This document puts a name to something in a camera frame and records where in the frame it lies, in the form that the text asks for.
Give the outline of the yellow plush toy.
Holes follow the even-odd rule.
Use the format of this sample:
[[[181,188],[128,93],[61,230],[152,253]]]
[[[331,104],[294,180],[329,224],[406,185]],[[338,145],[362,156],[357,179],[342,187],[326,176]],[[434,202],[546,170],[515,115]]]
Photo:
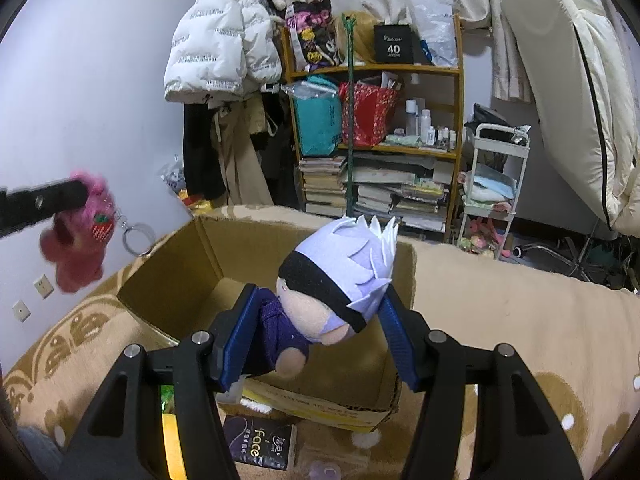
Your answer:
[[[163,414],[163,438],[169,477],[171,480],[186,480],[180,440],[178,435],[177,417],[174,414]]]

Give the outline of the pink plush bear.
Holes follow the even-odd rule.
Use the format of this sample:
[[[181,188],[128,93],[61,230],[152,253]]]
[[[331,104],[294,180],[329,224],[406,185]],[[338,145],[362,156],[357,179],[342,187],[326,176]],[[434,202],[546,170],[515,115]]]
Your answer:
[[[116,226],[115,203],[104,177],[78,171],[72,178],[88,190],[85,205],[56,214],[39,240],[43,258],[55,265],[58,288],[69,294],[102,278],[106,246]]]

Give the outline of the white-haired plush doll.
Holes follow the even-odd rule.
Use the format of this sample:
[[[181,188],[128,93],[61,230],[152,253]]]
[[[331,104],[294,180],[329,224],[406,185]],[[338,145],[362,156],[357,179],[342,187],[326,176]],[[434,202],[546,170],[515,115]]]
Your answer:
[[[262,288],[259,337],[266,367],[298,376],[314,344],[332,346],[361,333],[392,282],[398,225],[342,217],[314,231],[282,261],[276,289]]]

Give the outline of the black tissue pack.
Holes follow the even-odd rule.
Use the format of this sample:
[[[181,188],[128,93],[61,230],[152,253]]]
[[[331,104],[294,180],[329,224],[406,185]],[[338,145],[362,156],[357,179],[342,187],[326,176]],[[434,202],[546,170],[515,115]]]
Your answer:
[[[294,465],[294,425],[269,418],[227,415],[222,429],[235,463],[273,470],[288,470]]]

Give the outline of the cardboard box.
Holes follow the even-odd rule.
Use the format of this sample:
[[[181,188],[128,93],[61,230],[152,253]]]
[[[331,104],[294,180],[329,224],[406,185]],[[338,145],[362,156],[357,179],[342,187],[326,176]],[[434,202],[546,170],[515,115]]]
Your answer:
[[[201,216],[154,249],[118,300],[169,342],[229,328],[221,389],[317,424],[375,430],[400,382],[378,322],[410,302],[416,255],[395,222],[343,217],[318,228]]]

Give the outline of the white puffer jacket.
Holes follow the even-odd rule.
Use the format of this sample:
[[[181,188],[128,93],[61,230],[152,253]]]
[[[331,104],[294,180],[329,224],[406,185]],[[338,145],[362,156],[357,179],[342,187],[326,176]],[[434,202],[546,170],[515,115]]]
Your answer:
[[[276,84],[282,65],[275,32],[260,0],[195,0],[172,36],[165,100],[215,108]]]

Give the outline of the white rolling cart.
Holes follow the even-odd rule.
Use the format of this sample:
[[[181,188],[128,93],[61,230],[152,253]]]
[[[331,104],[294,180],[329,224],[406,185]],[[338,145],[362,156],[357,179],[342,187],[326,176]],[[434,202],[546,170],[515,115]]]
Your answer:
[[[496,260],[510,234],[527,168],[529,125],[481,122],[470,129],[471,169],[458,175],[462,218],[457,248]]]

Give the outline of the stack of books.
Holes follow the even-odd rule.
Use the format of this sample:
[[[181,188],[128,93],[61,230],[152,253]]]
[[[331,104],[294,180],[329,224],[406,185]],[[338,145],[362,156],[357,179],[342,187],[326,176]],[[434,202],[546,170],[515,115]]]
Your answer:
[[[346,157],[305,157],[298,165],[304,211],[331,218],[346,214]]]

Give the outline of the teal bag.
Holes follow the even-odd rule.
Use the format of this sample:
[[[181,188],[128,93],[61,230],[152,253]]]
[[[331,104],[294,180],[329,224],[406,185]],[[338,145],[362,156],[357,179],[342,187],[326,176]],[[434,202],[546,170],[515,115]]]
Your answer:
[[[293,88],[300,154],[331,155],[342,135],[342,103],[338,87],[329,79],[308,76]]]

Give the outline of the wooden shelf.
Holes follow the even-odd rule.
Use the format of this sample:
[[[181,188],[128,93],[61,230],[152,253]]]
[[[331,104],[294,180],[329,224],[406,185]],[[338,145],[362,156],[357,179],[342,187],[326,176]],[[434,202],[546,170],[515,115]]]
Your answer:
[[[283,32],[303,211],[396,217],[409,231],[449,235],[462,64],[420,58],[408,25],[334,18],[318,2],[290,6]]]

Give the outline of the red bag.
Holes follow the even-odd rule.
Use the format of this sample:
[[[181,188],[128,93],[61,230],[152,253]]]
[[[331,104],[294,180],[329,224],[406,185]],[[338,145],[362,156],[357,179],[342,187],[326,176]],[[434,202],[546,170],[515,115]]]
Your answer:
[[[380,144],[390,130],[399,91],[356,81],[354,98],[354,145],[370,148]]]

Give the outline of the white mattress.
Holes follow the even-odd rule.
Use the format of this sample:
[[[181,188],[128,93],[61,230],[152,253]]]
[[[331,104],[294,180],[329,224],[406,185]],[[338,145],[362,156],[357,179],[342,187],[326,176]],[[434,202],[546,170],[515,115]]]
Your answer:
[[[501,0],[554,169],[610,229],[639,234],[639,117],[606,0]]]

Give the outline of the black box marked 40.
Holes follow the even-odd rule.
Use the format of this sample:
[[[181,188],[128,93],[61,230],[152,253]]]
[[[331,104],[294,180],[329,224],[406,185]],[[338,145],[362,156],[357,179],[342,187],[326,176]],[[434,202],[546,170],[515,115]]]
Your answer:
[[[412,30],[409,25],[378,24],[374,30],[375,62],[412,64]]]

